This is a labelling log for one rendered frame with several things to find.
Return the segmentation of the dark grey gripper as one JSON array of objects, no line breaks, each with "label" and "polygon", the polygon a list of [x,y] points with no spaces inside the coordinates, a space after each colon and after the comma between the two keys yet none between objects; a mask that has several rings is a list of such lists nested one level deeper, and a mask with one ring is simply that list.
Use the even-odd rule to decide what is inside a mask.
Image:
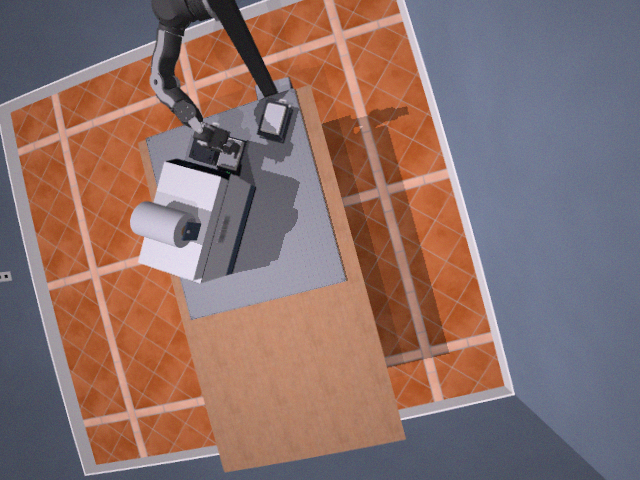
[{"label": "dark grey gripper", "polygon": [[[203,122],[203,121],[202,121],[202,123],[205,123],[206,125],[209,125],[209,124],[207,124],[206,122]],[[217,152],[223,152],[223,153],[228,154],[228,155],[231,155],[232,152],[235,152],[233,158],[237,159],[237,155],[239,153],[240,145],[238,143],[235,143],[235,142],[230,147],[224,145],[224,144],[227,144],[227,141],[228,141],[228,137],[229,137],[228,131],[223,130],[221,128],[218,128],[218,127],[216,127],[214,125],[209,125],[209,126],[214,128],[210,144],[205,145],[205,146],[202,146],[202,145],[199,144],[199,146],[201,146],[203,148],[206,148],[206,151],[213,150],[213,151],[217,151]]]}]

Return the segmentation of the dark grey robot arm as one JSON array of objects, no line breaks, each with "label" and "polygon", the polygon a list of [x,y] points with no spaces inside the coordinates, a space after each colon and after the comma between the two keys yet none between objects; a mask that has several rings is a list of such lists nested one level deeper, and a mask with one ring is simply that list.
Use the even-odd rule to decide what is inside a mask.
[{"label": "dark grey robot arm", "polygon": [[160,21],[160,29],[157,28],[156,32],[150,85],[159,101],[175,113],[183,125],[195,130],[193,138],[197,143],[208,145],[214,128],[202,123],[200,110],[181,89],[180,81],[175,76],[175,65],[181,51],[180,36],[184,36],[190,23],[196,22],[196,19],[203,21],[213,17],[216,22],[220,20],[208,0],[151,0],[151,6]]}]

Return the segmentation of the grey roll on bracket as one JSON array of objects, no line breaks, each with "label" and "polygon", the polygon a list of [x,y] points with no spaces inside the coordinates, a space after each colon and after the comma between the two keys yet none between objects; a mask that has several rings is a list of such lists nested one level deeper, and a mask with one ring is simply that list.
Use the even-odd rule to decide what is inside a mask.
[{"label": "grey roll on bracket", "polygon": [[130,218],[135,234],[178,248],[190,242],[182,240],[186,222],[196,223],[194,215],[150,201],[138,204]]}]

